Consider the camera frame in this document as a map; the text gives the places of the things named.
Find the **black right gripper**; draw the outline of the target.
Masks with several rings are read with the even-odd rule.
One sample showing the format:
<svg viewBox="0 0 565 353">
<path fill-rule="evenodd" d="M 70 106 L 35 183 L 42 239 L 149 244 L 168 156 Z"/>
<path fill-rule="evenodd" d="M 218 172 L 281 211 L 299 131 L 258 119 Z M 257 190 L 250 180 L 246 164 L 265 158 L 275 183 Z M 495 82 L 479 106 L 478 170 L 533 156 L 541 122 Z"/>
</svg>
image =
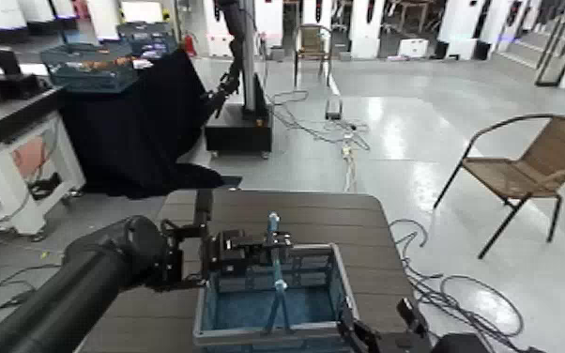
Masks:
<svg viewBox="0 0 565 353">
<path fill-rule="evenodd" d="M 397 303 L 397 312 L 405 322 L 407 332 L 378 334 L 356 319 L 347 305 L 339 313 L 337 330 L 356 353 L 431 353 L 428 323 L 419 308 L 408 298 L 402 298 Z"/>
</svg>

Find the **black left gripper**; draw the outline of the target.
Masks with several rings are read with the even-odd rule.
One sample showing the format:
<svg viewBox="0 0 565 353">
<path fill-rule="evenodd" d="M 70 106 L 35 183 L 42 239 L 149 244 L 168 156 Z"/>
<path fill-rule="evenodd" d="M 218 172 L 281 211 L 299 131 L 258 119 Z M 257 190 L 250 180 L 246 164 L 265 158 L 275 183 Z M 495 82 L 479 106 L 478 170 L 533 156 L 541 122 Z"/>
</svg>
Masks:
<svg viewBox="0 0 565 353">
<path fill-rule="evenodd" d="M 267 217 L 267 233 L 247 234 L 244 230 L 225 230 L 207 239 L 207 273 L 223 276 L 242 276 L 251 267 L 272 267 L 275 297 L 264 327 L 264 333 L 272 333 L 278 313 L 282 313 L 283 329 L 291 332 L 283 279 L 282 264 L 287 260 L 294 243 L 291 235 L 279 232 L 280 217 L 270 212 Z"/>
</svg>

